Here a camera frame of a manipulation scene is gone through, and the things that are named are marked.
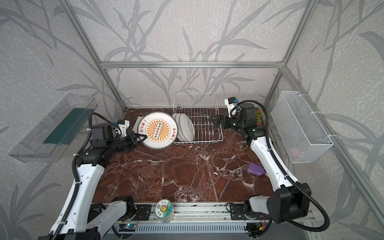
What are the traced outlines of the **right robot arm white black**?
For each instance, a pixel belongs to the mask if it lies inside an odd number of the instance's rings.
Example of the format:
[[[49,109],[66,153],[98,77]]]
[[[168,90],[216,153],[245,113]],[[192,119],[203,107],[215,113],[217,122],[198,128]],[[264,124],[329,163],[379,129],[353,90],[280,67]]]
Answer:
[[[274,191],[269,197],[249,198],[247,202],[251,211],[268,215],[277,224],[288,222],[310,232],[327,230],[331,223],[329,215],[312,197],[309,185],[299,182],[273,147],[269,135],[267,109],[257,101],[239,101],[235,97],[225,99],[225,105],[228,114],[211,116],[211,122],[216,128],[233,129],[241,134],[261,161]],[[310,204],[313,204],[324,218],[324,223],[319,227],[308,227],[296,221],[307,216]]]

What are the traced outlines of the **square white plate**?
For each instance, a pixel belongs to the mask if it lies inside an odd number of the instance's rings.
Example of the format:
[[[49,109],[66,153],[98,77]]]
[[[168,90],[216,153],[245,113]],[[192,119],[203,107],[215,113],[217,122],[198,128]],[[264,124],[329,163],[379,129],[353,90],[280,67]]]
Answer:
[[[137,117],[137,120],[136,120],[134,126],[132,127],[132,130],[133,130],[135,133],[138,133],[138,127],[139,127],[140,122],[141,122],[142,119],[143,119],[143,116],[139,116],[139,117]]]

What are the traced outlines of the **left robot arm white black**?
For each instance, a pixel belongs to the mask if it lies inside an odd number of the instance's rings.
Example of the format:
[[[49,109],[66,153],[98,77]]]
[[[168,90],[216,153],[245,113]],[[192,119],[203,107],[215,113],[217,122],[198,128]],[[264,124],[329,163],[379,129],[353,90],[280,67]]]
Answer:
[[[116,197],[108,204],[99,204],[100,212],[93,219],[92,203],[97,185],[110,162],[119,152],[130,152],[147,139],[121,127],[98,113],[88,120],[88,136],[71,164],[74,181],[58,219],[41,240],[100,240],[122,219],[133,218],[137,208],[131,196]]]

